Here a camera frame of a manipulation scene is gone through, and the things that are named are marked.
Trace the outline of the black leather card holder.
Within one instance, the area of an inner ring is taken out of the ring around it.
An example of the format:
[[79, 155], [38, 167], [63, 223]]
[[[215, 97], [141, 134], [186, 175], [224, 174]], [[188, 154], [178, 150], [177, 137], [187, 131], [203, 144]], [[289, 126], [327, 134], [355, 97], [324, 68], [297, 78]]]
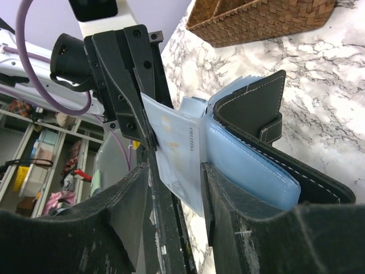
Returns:
[[201, 163], [281, 210], [304, 201], [304, 191], [340, 183], [273, 147], [282, 136], [280, 112], [286, 71], [239, 77], [205, 103], [200, 133]]

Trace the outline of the brown wicker divided tray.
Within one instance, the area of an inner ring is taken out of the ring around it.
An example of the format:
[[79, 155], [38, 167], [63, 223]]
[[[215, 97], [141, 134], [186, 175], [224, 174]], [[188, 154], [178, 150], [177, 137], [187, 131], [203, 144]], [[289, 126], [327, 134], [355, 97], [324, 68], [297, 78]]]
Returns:
[[318, 29], [333, 0], [196, 1], [186, 29], [214, 48]]

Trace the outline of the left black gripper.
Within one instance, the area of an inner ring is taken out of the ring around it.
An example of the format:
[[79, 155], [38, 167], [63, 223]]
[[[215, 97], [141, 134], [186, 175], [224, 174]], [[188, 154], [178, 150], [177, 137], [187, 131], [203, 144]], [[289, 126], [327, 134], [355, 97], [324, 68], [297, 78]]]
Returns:
[[74, 92], [91, 91], [104, 107], [105, 131], [121, 133], [156, 150], [142, 94], [172, 108], [159, 45], [162, 31], [145, 25], [94, 34], [85, 42], [61, 34], [51, 54], [50, 78]]

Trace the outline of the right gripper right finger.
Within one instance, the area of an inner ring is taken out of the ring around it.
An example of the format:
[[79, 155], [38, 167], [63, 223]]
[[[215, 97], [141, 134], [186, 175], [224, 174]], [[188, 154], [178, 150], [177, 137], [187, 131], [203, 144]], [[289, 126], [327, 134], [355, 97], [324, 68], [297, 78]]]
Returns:
[[277, 209], [201, 165], [208, 244], [217, 273], [363, 273], [364, 206], [327, 179]]

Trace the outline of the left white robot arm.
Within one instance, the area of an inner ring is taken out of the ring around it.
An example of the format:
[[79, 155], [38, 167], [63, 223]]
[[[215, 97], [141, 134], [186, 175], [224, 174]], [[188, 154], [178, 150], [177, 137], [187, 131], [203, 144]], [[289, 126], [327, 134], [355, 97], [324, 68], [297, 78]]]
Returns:
[[39, 93], [58, 103], [56, 110], [72, 116], [103, 117], [107, 131], [156, 151], [157, 132], [147, 100], [170, 106], [159, 52], [161, 32], [144, 25], [129, 26], [80, 40], [59, 36], [53, 50], [26, 43], [26, 55], [36, 76], [30, 78], [19, 56], [14, 30], [1, 29], [1, 86], [27, 100], [51, 108]]

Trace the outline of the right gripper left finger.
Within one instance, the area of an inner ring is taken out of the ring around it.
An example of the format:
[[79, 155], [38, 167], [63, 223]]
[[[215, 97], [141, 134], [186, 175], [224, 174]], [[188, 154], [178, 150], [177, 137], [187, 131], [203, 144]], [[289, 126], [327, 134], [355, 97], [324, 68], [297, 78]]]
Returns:
[[134, 273], [148, 165], [55, 216], [1, 211], [2, 273]]

